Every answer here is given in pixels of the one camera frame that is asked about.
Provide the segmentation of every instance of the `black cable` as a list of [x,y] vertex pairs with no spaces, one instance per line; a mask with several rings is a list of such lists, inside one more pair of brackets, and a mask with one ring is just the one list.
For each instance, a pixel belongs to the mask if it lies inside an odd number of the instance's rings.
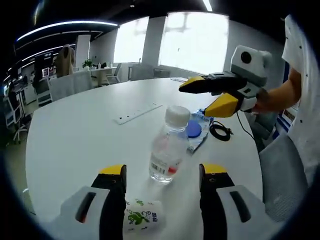
[[255,138],[250,134],[250,132],[248,132],[247,130],[245,130],[244,126],[242,125],[241,121],[240,121],[240,117],[239,117],[239,114],[238,112],[236,112],[236,116],[238,117],[238,120],[239,120],[239,123],[243,129],[243,131],[245,131],[247,134],[249,134],[249,136],[253,139],[253,141],[255,140]]
[[[220,129],[220,130],[224,131],[225,135],[220,135],[219,133],[217,133],[216,129]],[[224,141],[224,142],[229,141],[231,134],[233,134],[230,128],[225,127],[219,121],[213,121],[212,124],[210,125],[209,131],[215,138],[217,138],[221,141]]]

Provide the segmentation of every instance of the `ceiling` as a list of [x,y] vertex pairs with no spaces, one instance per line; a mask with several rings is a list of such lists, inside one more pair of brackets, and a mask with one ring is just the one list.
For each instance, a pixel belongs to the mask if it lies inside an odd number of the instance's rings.
[[[74,44],[79,33],[91,34],[93,40],[116,28],[92,24],[63,25],[45,29],[16,42],[23,34],[39,27],[74,20],[122,24],[144,16],[151,18],[165,16],[168,12],[174,11],[206,11],[202,0],[135,0],[133,8],[130,7],[132,1],[13,0],[8,2],[8,6],[2,9],[1,14],[2,34],[5,36],[3,37],[5,61],[2,61],[0,66],[0,80],[6,77],[10,67],[23,58],[49,48]],[[256,3],[248,0],[209,1],[213,12],[228,15],[233,21],[251,26],[279,42],[284,42],[284,22],[281,18],[284,19],[288,11],[283,1],[281,4],[275,0],[256,1]]]

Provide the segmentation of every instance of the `potted plant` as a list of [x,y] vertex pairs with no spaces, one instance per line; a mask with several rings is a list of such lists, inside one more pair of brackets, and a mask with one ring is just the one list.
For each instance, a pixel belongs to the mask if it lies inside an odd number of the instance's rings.
[[90,69],[92,67],[92,60],[91,59],[85,60],[84,63],[82,64],[82,67],[84,69]]

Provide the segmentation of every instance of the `white round table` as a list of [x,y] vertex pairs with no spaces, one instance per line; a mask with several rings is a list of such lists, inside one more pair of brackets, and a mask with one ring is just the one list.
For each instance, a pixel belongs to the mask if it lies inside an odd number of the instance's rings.
[[[218,118],[232,129],[227,142],[210,133],[181,164],[169,185],[149,177],[151,142],[164,123],[167,105],[191,112],[207,107],[209,93],[179,92],[181,82],[147,79],[104,86],[78,93],[34,112],[26,144],[26,178],[32,205],[40,222],[53,220],[61,204],[82,186],[91,186],[98,172],[115,164],[127,165],[126,199],[160,200],[166,228],[159,239],[201,239],[199,164],[224,166],[235,185],[244,185],[262,199],[262,175],[255,142],[237,116]],[[114,119],[152,103],[163,106],[123,125]],[[251,132],[243,112],[244,128]]]

